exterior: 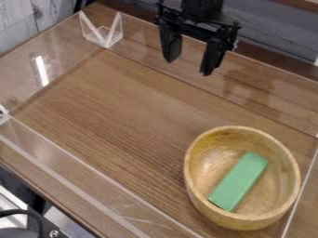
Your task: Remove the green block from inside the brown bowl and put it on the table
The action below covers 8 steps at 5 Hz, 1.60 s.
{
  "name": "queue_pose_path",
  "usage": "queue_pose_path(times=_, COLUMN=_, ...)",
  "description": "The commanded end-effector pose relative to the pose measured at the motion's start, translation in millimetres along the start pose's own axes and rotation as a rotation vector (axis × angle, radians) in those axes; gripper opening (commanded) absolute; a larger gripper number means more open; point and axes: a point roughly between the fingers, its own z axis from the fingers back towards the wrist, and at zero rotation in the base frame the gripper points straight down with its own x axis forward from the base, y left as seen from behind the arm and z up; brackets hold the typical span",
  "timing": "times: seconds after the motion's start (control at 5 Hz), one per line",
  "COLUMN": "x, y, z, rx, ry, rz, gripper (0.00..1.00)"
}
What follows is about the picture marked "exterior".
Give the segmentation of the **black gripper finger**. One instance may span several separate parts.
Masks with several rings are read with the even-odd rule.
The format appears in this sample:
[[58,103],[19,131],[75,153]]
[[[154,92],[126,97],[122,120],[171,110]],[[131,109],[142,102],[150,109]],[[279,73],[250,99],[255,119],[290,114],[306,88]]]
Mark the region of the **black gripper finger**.
[[163,57],[167,62],[174,62],[182,54],[183,37],[168,24],[159,25],[159,35]]
[[200,73],[203,76],[210,75],[214,70],[221,67],[226,51],[227,45],[219,38],[211,38],[207,41],[200,65]]

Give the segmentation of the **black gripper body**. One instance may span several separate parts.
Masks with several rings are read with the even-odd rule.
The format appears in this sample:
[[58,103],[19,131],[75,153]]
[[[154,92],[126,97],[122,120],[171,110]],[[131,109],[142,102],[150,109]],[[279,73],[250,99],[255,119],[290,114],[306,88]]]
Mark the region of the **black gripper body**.
[[223,15],[223,0],[182,0],[176,7],[167,0],[159,0],[156,6],[163,42],[178,42],[184,35],[204,42],[213,38],[237,41],[241,25]]

